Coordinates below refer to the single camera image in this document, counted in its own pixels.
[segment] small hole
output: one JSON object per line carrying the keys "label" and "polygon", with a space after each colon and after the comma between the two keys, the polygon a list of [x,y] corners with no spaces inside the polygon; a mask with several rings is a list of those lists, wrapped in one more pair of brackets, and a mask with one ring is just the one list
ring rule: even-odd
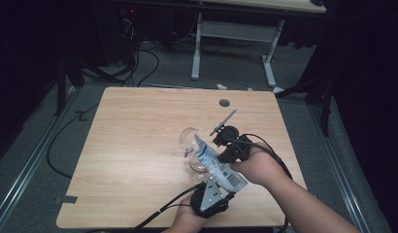
{"label": "small hole", "polygon": [[220,105],[221,107],[229,107],[230,102],[229,102],[229,100],[227,100],[227,99],[221,99],[221,100],[219,100],[219,105]]}

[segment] black cable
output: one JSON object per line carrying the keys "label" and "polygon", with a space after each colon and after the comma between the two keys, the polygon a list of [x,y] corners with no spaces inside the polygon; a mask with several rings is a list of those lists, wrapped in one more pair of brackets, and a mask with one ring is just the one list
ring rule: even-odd
{"label": "black cable", "polygon": [[200,186],[204,185],[204,183],[199,183],[185,191],[183,191],[181,194],[179,194],[178,196],[176,196],[174,199],[172,199],[170,202],[168,202],[166,205],[164,205],[162,208],[160,208],[157,212],[153,213],[153,215],[151,215],[150,217],[148,217],[146,220],[144,220],[143,222],[141,222],[139,225],[135,226],[133,229],[127,231],[127,233],[131,233],[131,232],[136,232],[140,229],[142,229],[145,225],[147,225],[148,223],[150,223],[152,220],[154,220],[157,216],[159,216],[160,214],[162,214],[164,211],[166,211],[167,209],[169,209],[172,206],[177,206],[177,205],[172,205],[172,203],[174,203],[176,200],[178,200],[179,198],[181,198],[182,196],[184,196],[185,194],[187,194],[190,191],[196,190],[198,189]]}
{"label": "black cable", "polygon": [[147,43],[153,44],[153,47],[152,47],[152,48],[148,48],[148,49],[144,49],[144,50],[140,50],[140,51],[149,51],[149,50],[154,50],[154,49],[156,49],[157,43],[156,43],[155,41],[145,41],[145,42],[142,42],[142,44],[147,44]]}
{"label": "black cable", "polygon": [[191,208],[193,208],[193,206],[192,206],[192,205],[186,205],[186,204],[175,204],[175,205],[170,205],[170,206],[168,206],[168,207],[166,208],[166,210],[167,210],[167,209],[170,209],[170,208],[172,208],[172,207],[179,207],[179,206],[186,206],[186,207],[191,207]]}
{"label": "black cable", "polygon": [[[138,41],[138,38],[139,38],[139,35],[135,36],[135,38],[133,40],[134,41]],[[92,67],[90,67],[89,70],[91,72],[95,73],[96,75],[89,74],[85,70],[82,70],[82,75],[84,75],[86,77],[89,77],[89,78],[92,78],[92,79],[105,79],[105,80],[107,80],[109,82],[113,82],[113,83],[122,83],[122,85],[123,85],[126,82],[126,80],[123,81],[123,80],[116,79],[116,78],[118,76],[124,75],[127,72],[132,71],[132,70],[135,69],[135,58],[133,56],[133,53],[136,50],[138,50],[139,48],[140,48],[140,43],[137,43],[137,42],[131,43],[130,46],[126,45],[123,59],[124,60],[129,59],[129,60],[128,60],[127,66],[124,69],[122,69],[122,70],[119,70],[119,71],[117,71],[117,72],[115,72],[113,74],[104,74],[104,75],[102,75],[100,73],[100,72],[103,72],[102,70],[96,70],[95,71],[95,70],[91,69]]]}
{"label": "black cable", "polygon": [[133,74],[136,72],[138,67],[139,67],[139,49],[136,51],[136,65],[130,72],[129,76],[124,80],[122,86],[126,85],[126,83],[127,83],[127,86],[129,86],[130,82],[132,82],[132,86],[135,86],[134,81],[133,81]]}
{"label": "black cable", "polygon": [[153,74],[156,70],[157,70],[157,67],[159,67],[159,57],[157,57],[157,55],[156,54],[154,54],[153,52],[151,52],[151,51],[148,51],[148,50],[145,50],[145,52],[147,52],[147,53],[150,53],[151,55],[153,55],[155,58],[156,58],[156,66],[154,67],[154,69],[150,72],[150,73],[148,73],[146,76],[144,76],[140,81],[139,81],[139,83],[138,83],[138,85],[136,86],[136,87],[139,87],[141,84],[142,84],[142,82],[145,80],[145,79],[147,79],[151,74]]}
{"label": "black cable", "polygon": [[86,114],[87,112],[91,111],[92,109],[94,109],[94,108],[95,108],[96,106],[98,106],[98,105],[99,105],[99,103],[93,105],[92,107],[90,107],[90,108],[87,109],[86,111],[80,113],[78,116],[76,116],[76,117],[74,117],[73,119],[69,120],[69,122],[67,122],[65,125],[63,125],[63,127],[61,127],[61,128],[59,129],[59,131],[57,131],[57,133],[56,133],[56,134],[53,136],[53,138],[51,139],[50,144],[49,144],[49,147],[48,147],[48,150],[47,150],[47,162],[48,162],[48,165],[51,167],[51,169],[52,169],[54,172],[56,172],[57,174],[59,174],[59,175],[65,177],[65,178],[72,179],[72,176],[71,176],[71,175],[68,175],[68,174],[66,174],[66,173],[64,173],[64,172],[61,172],[61,171],[57,170],[57,169],[53,166],[53,164],[51,163],[51,160],[50,160],[50,149],[51,149],[51,147],[53,146],[54,141],[56,141],[57,137],[60,135],[60,133],[61,133],[66,127],[68,127],[68,126],[69,126],[71,123],[73,123],[75,120],[77,120],[78,118],[82,117],[84,114]]}
{"label": "black cable", "polygon": [[[194,41],[191,42],[195,38],[196,37],[192,37],[192,38],[186,39],[184,41],[174,42],[174,46],[182,48],[182,49],[190,49],[196,45],[196,43]],[[181,46],[180,44],[183,44],[183,43],[188,44],[188,46]]]}
{"label": "black cable", "polygon": [[191,48],[191,47],[193,47],[193,46],[195,45],[195,44],[193,43],[193,44],[191,44],[189,47],[181,47],[181,46],[178,45],[178,43],[187,42],[187,41],[190,41],[190,40],[196,38],[196,36],[192,36],[192,37],[190,37],[190,38],[189,38],[189,36],[192,34],[193,30],[195,29],[195,25],[197,24],[197,23],[196,23],[197,18],[198,18],[198,14],[196,13],[196,14],[195,14],[195,18],[193,19],[192,26],[190,27],[189,32],[187,33],[186,36],[180,38],[178,41],[174,41],[173,44],[174,44],[175,46],[180,47],[180,48]]}
{"label": "black cable", "polygon": [[285,233],[287,230],[287,227],[289,226],[289,220],[287,219],[287,217],[284,217],[284,224],[283,227],[280,228],[280,231],[278,231],[278,233]]}
{"label": "black cable", "polygon": [[211,44],[211,42],[214,42],[213,44],[211,44],[211,46],[215,46],[215,45],[220,45],[219,48],[215,49],[215,50],[206,50],[205,49],[205,45],[203,45],[204,43],[201,43],[201,50],[202,51],[206,51],[206,52],[218,52],[220,50],[222,50],[225,47],[225,41],[221,40],[219,38],[207,38],[207,40],[204,42],[208,42],[209,44]]}
{"label": "black cable", "polygon": [[263,146],[260,146],[260,145],[258,145],[256,143],[250,143],[250,142],[234,140],[234,139],[225,139],[225,140],[228,141],[228,142],[231,142],[231,143],[240,143],[240,144],[250,145],[250,146],[259,148],[259,149],[269,153],[275,159],[275,161],[277,161],[277,163],[279,165],[281,165],[281,167],[283,168],[284,172],[293,180],[292,175],[290,174],[290,172],[287,169],[286,165],[283,163],[282,159],[277,154],[274,153],[273,150],[267,149],[267,148],[265,148]]}
{"label": "black cable", "polygon": [[244,134],[244,135],[245,135],[245,136],[252,136],[252,137],[258,138],[260,141],[262,141],[264,144],[266,144],[266,146],[269,147],[269,150],[271,150],[273,153],[275,153],[275,151],[274,151],[274,149],[271,147],[271,145],[269,145],[262,137],[257,136],[257,135],[255,135],[255,134]]}
{"label": "black cable", "polygon": [[103,231],[103,232],[109,232],[109,233],[114,233],[114,231],[110,231],[110,230],[107,230],[107,229],[94,229],[94,230],[89,230],[89,231],[86,231],[85,233],[100,233],[101,231]]}

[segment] black tape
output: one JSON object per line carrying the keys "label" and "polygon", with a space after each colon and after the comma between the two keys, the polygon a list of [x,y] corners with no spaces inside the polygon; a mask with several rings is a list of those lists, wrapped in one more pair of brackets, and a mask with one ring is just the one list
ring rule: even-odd
{"label": "black tape", "polygon": [[62,203],[75,204],[77,200],[78,200],[78,197],[75,197],[75,196],[56,196],[56,198],[54,198],[54,203],[55,204],[62,204]]}

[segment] black wire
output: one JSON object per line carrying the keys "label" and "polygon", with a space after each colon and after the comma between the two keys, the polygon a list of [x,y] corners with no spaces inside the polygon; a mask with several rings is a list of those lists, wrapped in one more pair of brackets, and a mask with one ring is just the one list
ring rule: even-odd
{"label": "black wire", "polygon": [[[135,60],[134,60],[133,55],[132,55],[129,58],[128,64],[126,65],[125,68],[123,68],[123,69],[121,69],[121,70],[119,70],[119,71],[117,71],[115,73],[110,74],[110,76],[113,76],[113,77],[117,78],[118,76],[124,75],[127,72],[132,71],[132,68],[133,68],[134,65],[135,65]],[[85,77],[91,78],[91,79],[103,79],[101,76],[89,74],[85,70],[82,70],[82,75],[85,76]]]}
{"label": "black wire", "polygon": [[101,231],[103,231],[103,232],[109,232],[109,233],[114,233],[114,231],[110,231],[110,230],[107,230],[107,229],[94,229],[94,230],[86,231],[85,233],[96,233],[96,232],[101,232]]}
{"label": "black wire", "polygon": [[133,82],[133,74],[136,72],[138,67],[139,67],[139,49],[136,51],[136,65],[130,72],[129,76],[124,80],[122,86],[126,85],[126,83],[127,83],[127,86],[129,86],[130,82],[132,82],[132,86],[135,86],[135,84]]}
{"label": "black wire", "polygon": [[252,136],[252,137],[258,138],[258,139],[261,140],[264,144],[266,144],[266,146],[269,147],[269,150],[271,150],[273,153],[275,153],[275,151],[274,151],[274,149],[271,147],[271,145],[269,145],[262,137],[259,137],[259,136],[255,135],[255,134],[244,134],[244,135],[245,135],[245,136]]}
{"label": "black wire", "polygon": [[220,51],[220,50],[222,50],[224,47],[225,47],[225,43],[224,43],[224,40],[220,40],[220,39],[215,39],[215,38],[207,38],[207,40],[206,40],[209,44],[211,44],[211,46],[214,46],[214,45],[220,45],[220,47],[219,48],[217,48],[217,49],[215,49],[215,50],[206,50],[205,49],[205,45],[201,45],[201,50],[202,51],[206,51],[206,52],[218,52],[218,51]]}
{"label": "black wire", "polygon": [[196,23],[197,19],[198,19],[198,14],[195,14],[195,18],[193,19],[192,26],[190,27],[189,32],[187,33],[186,36],[181,37],[181,38],[178,39],[177,41],[174,41],[173,44],[174,44],[175,46],[180,47],[180,48],[191,48],[191,47],[193,47],[193,46],[195,45],[195,44],[193,43],[193,44],[191,44],[191,46],[189,46],[189,47],[181,47],[181,46],[178,45],[178,43],[187,42],[187,41],[190,41],[190,40],[196,38],[196,36],[190,36],[190,35],[191,35],[192,32],[195,30],[195,26],[197,25],[197,23]]}
{"label": "black wire", "polygon": [[143,42],[142,44],[147,44],[147,43],[153,44],[153,47],[152,47],[152,48],[149,48],[149,49],[140,50],[140,51],[149,51],[149,50],[154,50],[154,49],[156,49],[157,43],[156,43],[155,41],[146,41],[146,42]]}
{"label": "black wire", "polygon": [[172,208],[172,207],[179,207],[179,206],[186,206],[186,207],[191,207],[191,208],[193,208],[193,206],[192,206],[192,205],[186,205],[186,204],[175,204],[175,205],[168,206],[168,207],[166,208],[166,210],[168,210],[168,209],[170,209],[170,208]]}
{"label": "black wire", "polygon": [[191,42],[195,38],[196,37],[192,37],[192,38],[185,39],[183,41],[174,42],[174,46],[179,47],[179,48],[183,48],[183,49],[190,49],[190,48],[192,48],[192,47],[194,47],[196,45],[196,43],[194,41]]}
{"label": "black wire", "polygon": [[94,109],[94,108],[95,108],[96,106],[98,106],[98,105],[99,105],[99,103],[93,105],[92,107],[90,107],[90,108],[87,109],[86,111],[80,113],[78,116],[76,116],[76,117],[72,118],[71,120],[69,120],[69,122],[67,122],[65,125],[63,125],[63,127],[61,127],[61,128],[59,129],[59,131],[57,131],[57,133],[56,133],[56,134],[53,136],[53,138],[51,139],[50,144],[49,144],[49,147],[48,147],[48,150],[47,150],[47,162],[48,162],[48,165],[51,167],[51,169],[52,169],[54,172],[56,172],[57,174],[59,174],[59,175],[65,177],[65,178],[72,179],[72,176],[71,176],[71,175],[68,175],[68,174],[66,174],[66,173],[64,173],[64,172],[61,172],[61,171],[57,170],[57,169],[53,166],[53,164],[51,163],[51,160],[50,160],[50,150],[51,150],[51,147],[53,146],[54,141],[56,141],[57,137],[60,135],[60,133],[62,133],[62,131],[63,131],[66,127],[68,127],[68,126],[69,126],[71,123],[73,123],[75,120],[77,120],[78,118],[82,117],[84,114],[86,114],[87,112],[91,111],[92,109]]}
{"label": "black wire", "polygon": [[267,148],[265,148],[263,146],[260,146],[260,145],[258,145],[256,143],[250,143],[250,142],[234,140],[234,139],[225,139],[225,140],[228,141],[228,142],[231,142],[231,143],[240,143],[240,144],[250,145],[250,146],[259,148],[259,149],[269,153],[275,159],[275,161],[277,161],[277,163],[279,165],[281,165],[281,167],[283,168],[284,172],[293,180],[292,175],[290,174],[290,172],[287,169],[286,165],[283,163],[282,159],[277,154],[275,154],[275,152],[273,150],[267,149]]}
{"label": "black wire", "polygon": [[172,205],[172,203],[174,203],[176,200],[178,200],[179,198],[181,198],[182,196],[184,196],[185,194],[187,194],[190,191],[196,190],[198,189],[200,186],[205,185],[204,183],[199,183],[185,191],[183,191],[181,194],[179,194],[178,196],[176,196],[174,199],[172,199],[170,202],[168,202],[166,205],[164,205],[162,208],[160,208],[157,212],[153,213],[153,215],[151,215],[150,217],[148,217],[146,220],[144,220],[143,222],[141,222],[139,225],[135,226],[133,229],[127,231],[127,233],[131,233],[131,232],[137,232],[138,230],[142,229],[145,225],[147,225],[148,223],[150,223],[152,220],[154,220],[157,216],[159,216],[160,214],[162,214],[164,211],[168,210],[170,207],[173,206],[177,206],[177,205]]}
{"label": "black wire", "polygon": [[151,52],[151,51],[145,50],[145,52],[150,53],[151,55],[153,55],[153,56],[156,58],[156,61],[157,61],[157,62],[156,62],[156,66],[154,67],[154,69],[153,69],[150,73],[148,73],[146,76],[144,76],[144,77],[139,81],[137,87],[139,87],[139,86],[142,84],[142,82],[143,82],[145,79],[147,79],[151,74],[153,74],[153,73],[157,70],[157,67],[159,67],[159,57],[157,57],[157,55],[154,54],[154,53]]}
{"label": "black wire", "polygon": [[280,231],[278,231],[278,233],[286,232],[288,226],[289,226],[289,220],[287,219],[287,217],[285,217],[283,227],[280,228]]}

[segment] human hand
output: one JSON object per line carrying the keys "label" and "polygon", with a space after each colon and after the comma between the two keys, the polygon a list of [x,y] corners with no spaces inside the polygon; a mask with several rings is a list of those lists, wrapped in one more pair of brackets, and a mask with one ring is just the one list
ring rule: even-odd
{"label": "human hand", "polygon": [[[257,143],[268,148],[266,144]],[[277,161],[266,151],[257,147],[250,147],[249,159],[242,162],[231,163],[232,170],[245,176],[251,183],[266,186],[269,181],[278,177],[286,177],[286,173]]]}
{"label": "human hand", "polygon": [[196,233],[202,229],[203,224],[207,221],[206,218],[200,217],[195,214],[192,207],[190,207],[191,195],[185,197],[178,207],[175,215],[175,220],[172,226],[165,230],[166,233],[183,232],[183,233]]}

